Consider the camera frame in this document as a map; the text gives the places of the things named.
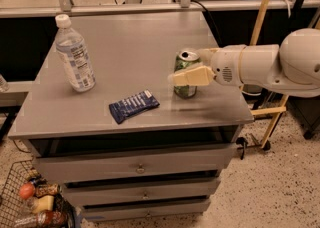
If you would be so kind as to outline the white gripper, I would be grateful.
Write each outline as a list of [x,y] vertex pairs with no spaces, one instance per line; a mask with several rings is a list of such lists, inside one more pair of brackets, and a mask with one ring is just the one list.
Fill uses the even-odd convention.
[[206,86],[215,78],[220,85],[241,86],[239,60],[244,49],[245,45],[198,49],[196,53],[204,65],[176,71],[168,81],[173,86]]

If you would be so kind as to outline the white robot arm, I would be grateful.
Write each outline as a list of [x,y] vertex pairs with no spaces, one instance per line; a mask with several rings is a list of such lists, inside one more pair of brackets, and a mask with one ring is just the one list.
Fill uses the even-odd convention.
[[296,97],[320,95],[320,30],[299,29],[279,45],[199,49],[201,61],[169,76],[174,86],[256,85]]

